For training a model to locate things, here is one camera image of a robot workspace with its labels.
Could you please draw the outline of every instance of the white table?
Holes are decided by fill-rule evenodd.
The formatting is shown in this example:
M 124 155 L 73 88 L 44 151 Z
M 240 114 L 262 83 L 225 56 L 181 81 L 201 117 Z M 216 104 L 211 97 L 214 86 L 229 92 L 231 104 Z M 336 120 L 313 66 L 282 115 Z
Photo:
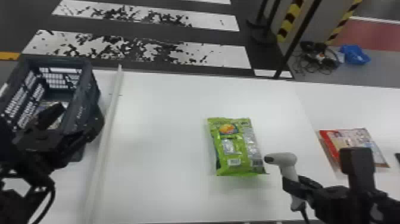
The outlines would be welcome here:
M 110 94 L 114 90 L 115 71 L 95 70 L 93 73 L 101 91 L 99 105 L 105 114 L 111 104 Z M 51 178 L 55 181 L 57 190 L 56 199 L 40 224 L 72 224 L 83 222 L 82 210 L 85 206 L 88 185 L 90 184 L 96 162 L 99 139 L 97 137 L 93 142 L 86 145 L 82 161 L 70 163 L 65 169 L 56 170 L 52 173 Z M 7 180 L 6 188 L 16 189 L 21 193 L 28 190 L 28 185 L 22 180 Z M 42 211 L 46 203 L 47 200 L 42 203 L 36 214 Z
M 366 127 L 391 169 L 377 168 L 376 186 L 400 200 L 400 89 L 293 83 L 314 130 Z M 347 177 L 336 172 L 337 182 Z
M 125 73 L 120 94 L 90 223 L 301 219 L 277 167 L 215 176 L 208 117 L 250 117 L 263 154 L 294 152 L 299 173 L 336 183 L 289 82 Z

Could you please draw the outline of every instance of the black cable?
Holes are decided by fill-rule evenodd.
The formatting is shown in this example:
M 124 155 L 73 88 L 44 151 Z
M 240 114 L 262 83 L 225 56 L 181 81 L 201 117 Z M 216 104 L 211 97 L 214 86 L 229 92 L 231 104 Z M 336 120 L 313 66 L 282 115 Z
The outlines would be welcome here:
M 334 51 L 332 51 L 329 48 L 326 48 L 326 51 L 329 51 L 330 53 L 332 53 L 334 55 L 336 61 L 339 61 L 339 57 L 338 57 L 337 53 L 335 53 Z M 321 64 L 318 62 L 315 62 L 315 63 L 309 62 L 306 59 L 306 56 L 308 53 L 306 53 L 304 51 L 295 51 L 295 53 L 299 53 L 299 52 L 300 52 L 300 54 L 292 55 L 295 58 L 295 61 L 292 64 L 292 68 L 295 71 L 295 73 L 302 74 L 303 76 L 305 76 L 305 71 L 306 71 L 307 73 L 319 72 L 321 74 L 330 75 L 334 71 L 335 68 L 327 66 L 324 63 Z
M 310 224 L 310 220 L 308 220 L 307 212 L 305 209 L 300 210 L 301 215 L 303 216 L 304 222 L 306 224 Z
M 49 211 L 50 207 L 53 205 L 54 199 L 55 199 L 55 187 L 51 186 L 49 191 L 50 191 L 50 199 L 47 202 L 47 205 L 45 206 L 45 208 L 43 209 L 41 214 L 36 218 L 36 220 L 33 221 L 31 224 L 39 224 L 39 222 L 42 221 L 42 219 L 45 217 L 45 215 Z

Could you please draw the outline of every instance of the black pole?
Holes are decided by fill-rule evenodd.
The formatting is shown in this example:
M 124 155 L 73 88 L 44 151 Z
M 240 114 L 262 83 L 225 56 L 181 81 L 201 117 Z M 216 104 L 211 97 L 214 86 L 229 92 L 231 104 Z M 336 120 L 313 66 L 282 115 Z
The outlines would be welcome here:
M 272 22 L 274 21 L 276 12 L 278 11 L 278 7 L 280 5 L 281 0 L 275 0 L 272 6 L 270 15 L 267 20 L 267 24 L 264 26 L 262 30 L 254 30 L 252 32 L 253 39 L 260 45 L 274 45 L 276 44 L 276 35 L 270 32 Z
M 264 27 L 264 32 L 263 32 L 264 36 L 267 35 L 267 33 L 271 29 L 272 22 L 274 21 L 276 12 L 278 11 L 279 4 L 280 4 L 280 0 L 275 0 L 274 5 L 272 6 L 272 9 L 270 12 L 270 16 L 268 17 L 267 24 Z
M 265 8 L 267 6 L 267 2 L 268 2 L 268 0 L 263 0 L 262 3 L 261 3 L 260 10 L 258 11 L 258 14 L 257 14 L 257 19 L 256 19 L 257 23 L 260 23 L 261 19 L 263 18 L 264 11 L 265 11 Z
M 311 19 L 313 18 L 315 12 L 317 11 L 318 7 L 320 6 L 322 0 L 315 0 L 312 5 L 310 10 L 308 10 L 307 15 L 304 18 L 303 23 L 301 24 L 299 31 L 297 32 L 295 38 L 293 39 L 292 43 L 290 44 L 289 49 L 287 50 L 285 57 L 283 59 L 283 63 L 280 65 L 279 69 L 276 71 L 273 79 L 278 79 L 280 75 L 282 74 L 283 69 L 285 69 L 286 65 L 288 64 L 288 61 L 290 57 L 292 56 L 293 52 L 296 49 L 297 44 L 299 44 L 300 39 L 302 38 L 305 29 L 308 27 Z
M 247 18 L 247 24 L 253 28 L 263 28 L 265 21 L 263 20 L 263 15 L 265 8 L 267 6 L 268 0 L 262 0 L 260 9 L 258 10 L 258 14 L 256 17 L 254 15 L 250 15 L 250 17 Z

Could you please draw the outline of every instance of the white stripe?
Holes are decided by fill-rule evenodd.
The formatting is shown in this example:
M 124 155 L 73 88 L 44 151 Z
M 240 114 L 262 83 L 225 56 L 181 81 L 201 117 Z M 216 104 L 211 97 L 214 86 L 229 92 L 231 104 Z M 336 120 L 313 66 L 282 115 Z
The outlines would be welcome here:
M 361 21 L 368 21 L 374 23 L 388 23 L 388 24 L 395 24 L 400 25 L 400 21 L 397 20 L 384 20 L 382 18 L 371 18 L 371 17 L 361 17 L 361 16 L 352 16 L 350 17 L 352 20 L 361 20 Z
M 95 20 L 164 24 L 234 32 L 239 31 L 238 21 L 234 15 L 102 2 L 63 0 L 53 11 L 53 15 L 91 18 Z
M 275 72 L 275 70 L 254 69 L 254 74 L 256 76 L 274 77 Z M 293 78 L 292 74 L 289 71 L 283 71 L 280 77 L 288 79 Z
M 208 2 L 208 3 L 216 3 L 216 4 L 226 4 L 226 5 L 230 5 L 230 0 L 184 0 L 184 1 Z
M 251 69 L 244 46 L 39 30 L 24 54 Z

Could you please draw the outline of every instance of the wall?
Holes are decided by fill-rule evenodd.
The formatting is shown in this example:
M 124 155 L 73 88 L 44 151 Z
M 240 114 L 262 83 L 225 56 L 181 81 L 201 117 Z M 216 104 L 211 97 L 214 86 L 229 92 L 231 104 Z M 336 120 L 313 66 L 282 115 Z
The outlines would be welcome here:
M 265 16 L 268 17 L 270 9 L 274 0 L 269 0 L 267 8 L 265 9 Z M 276 18 L 272 25 L 272 31 L 277 33 L 282 21 L 286 16 L 286 12 L 292 0 L 282 0 L 280 3 Z M 308 12 L 313 0 L 306 0 L 302 7 L 301 13 L 295 20 L 292 31 L 286 38 L 284 44 L 280 44 L 281 48 L 291 43 L 294 35 L 298 31 L 306 13 Z M 331 32 L 339 24 L 343 15 L 349 10 L 353 0 L 323 0 L 320 4 L 314 18 L 311 20 L 310 25 L 303 34 L 302 41 L 325 42 L 330 36 Z

